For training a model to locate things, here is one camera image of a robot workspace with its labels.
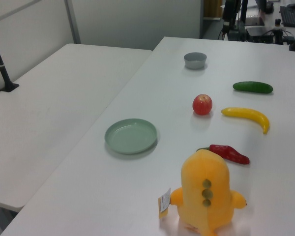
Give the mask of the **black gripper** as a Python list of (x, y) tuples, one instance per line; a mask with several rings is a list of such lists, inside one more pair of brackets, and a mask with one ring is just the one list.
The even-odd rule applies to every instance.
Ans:
[(231, 23), (226, 21), (232, 21), (236, 16), (237, 0), (226, 0), (223, 10), (223, 23), (222, 32), (229, 32)]

